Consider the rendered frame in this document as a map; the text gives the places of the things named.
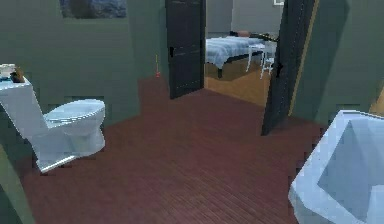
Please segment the bed with pale blue cover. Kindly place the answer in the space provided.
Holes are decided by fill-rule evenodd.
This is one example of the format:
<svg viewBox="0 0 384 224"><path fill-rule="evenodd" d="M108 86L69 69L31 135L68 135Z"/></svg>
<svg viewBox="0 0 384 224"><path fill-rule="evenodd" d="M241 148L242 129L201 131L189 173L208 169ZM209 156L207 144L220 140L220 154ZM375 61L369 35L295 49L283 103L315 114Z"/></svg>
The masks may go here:
<svg viewBox="0 0 384 224"><path fill-rule="evenodd" d="M261 53L265 41L251 37L215 37L205 41L205 62L213 64L218 69L218 77L222 77L222 69L225 64L251 58Z"/></svg>

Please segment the black room door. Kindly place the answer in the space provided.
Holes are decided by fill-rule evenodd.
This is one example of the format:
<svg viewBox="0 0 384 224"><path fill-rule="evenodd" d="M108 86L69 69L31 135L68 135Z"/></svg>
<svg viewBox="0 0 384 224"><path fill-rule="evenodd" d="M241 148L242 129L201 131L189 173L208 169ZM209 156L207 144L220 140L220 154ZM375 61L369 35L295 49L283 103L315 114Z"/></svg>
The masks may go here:
<svg viewBox="0 0 384 224"><path fill-rule="evenodd" d="M171 99L204 87L205 7L206 0L165 0Z"/></svg>
<svg viewBox="0 0 384 224"><path fill-rule="evenodd" d="M316 0L285 0L261 135L268 135L289 113L297 73ZM283 68L276 78L276 65Z"/></svg>

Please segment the white object on toilet tank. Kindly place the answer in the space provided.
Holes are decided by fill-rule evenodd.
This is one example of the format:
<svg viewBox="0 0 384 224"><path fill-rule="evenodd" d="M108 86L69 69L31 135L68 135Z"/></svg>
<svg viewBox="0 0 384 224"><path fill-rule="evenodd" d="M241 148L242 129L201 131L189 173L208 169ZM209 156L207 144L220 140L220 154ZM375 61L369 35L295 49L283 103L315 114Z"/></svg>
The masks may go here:
<svg viewBox="0 0 384 224"><path fill-rule="evenodd" d="M15 68L15 64L0 64L0 78L9 78Z"/></svg>

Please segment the white toilet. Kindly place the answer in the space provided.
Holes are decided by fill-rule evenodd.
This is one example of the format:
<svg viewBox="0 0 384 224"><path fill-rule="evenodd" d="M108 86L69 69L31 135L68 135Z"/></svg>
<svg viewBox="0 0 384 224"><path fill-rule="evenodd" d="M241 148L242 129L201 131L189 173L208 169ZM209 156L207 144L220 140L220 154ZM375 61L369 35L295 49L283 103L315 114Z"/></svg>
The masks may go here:
<svg viewBox="0 0 384 224"><path fill-rule="evenodd" d="M101 130L105 103L101 100L76 100L43 113L29 80L1 81L0 105L21 137L31 144L42 173L93 155L105 146Z"/></svg>

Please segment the dark framed wall picture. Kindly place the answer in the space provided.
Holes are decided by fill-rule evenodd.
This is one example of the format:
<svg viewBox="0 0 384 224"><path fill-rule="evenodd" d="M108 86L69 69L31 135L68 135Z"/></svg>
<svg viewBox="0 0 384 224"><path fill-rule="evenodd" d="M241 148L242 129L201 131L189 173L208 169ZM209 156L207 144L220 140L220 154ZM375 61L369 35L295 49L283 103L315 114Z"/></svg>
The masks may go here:
<svg viewBox="0 0 384 224"><path fill-rule="evenodd" d="M113 19L127 16L126 0L58 0L64 18Z"/></svg>

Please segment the brown object on toilet tank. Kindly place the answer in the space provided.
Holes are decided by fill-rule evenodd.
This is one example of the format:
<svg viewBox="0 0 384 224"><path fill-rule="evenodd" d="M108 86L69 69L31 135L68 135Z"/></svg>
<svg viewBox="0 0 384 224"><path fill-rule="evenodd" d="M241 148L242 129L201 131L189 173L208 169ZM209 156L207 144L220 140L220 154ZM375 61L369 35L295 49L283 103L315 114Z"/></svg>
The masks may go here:
<svg viewBox="0 0 384 224"><path fill-rule="evenodd" d="M20 67L15 67L14 71L11 73L11 80L14 83L24 83L24 72Z"/></svg>

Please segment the white chair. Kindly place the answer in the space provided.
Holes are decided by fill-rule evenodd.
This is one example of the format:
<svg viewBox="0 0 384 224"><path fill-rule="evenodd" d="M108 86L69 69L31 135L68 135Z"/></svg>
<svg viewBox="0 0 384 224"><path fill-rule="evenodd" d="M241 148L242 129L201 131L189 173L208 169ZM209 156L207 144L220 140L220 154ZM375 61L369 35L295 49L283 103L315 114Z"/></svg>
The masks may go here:
<svg viewBox="0 0 384 224"><path fill-rule="evenodd" d="M277 43L272 41L266 41L264 43L253 44L248 46L248 64L246 70L249 70L252 55L260 52L260 66L261 73L260 78L263 78L264 72L268 71L268 75L271 75L274 65L275 53L277 49Z"/></svg>

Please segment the white bathtub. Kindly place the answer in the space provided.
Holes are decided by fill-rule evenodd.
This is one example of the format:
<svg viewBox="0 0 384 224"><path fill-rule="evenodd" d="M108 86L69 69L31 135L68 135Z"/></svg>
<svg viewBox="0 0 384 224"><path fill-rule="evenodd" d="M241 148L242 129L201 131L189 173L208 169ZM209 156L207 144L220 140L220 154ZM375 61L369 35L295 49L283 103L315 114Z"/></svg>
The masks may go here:
<svg viewBox="0 0 384 224"><path fill-rule="evenodd" d="M384 224L384 117L339 111L288 198L298 224Z"/></svg>

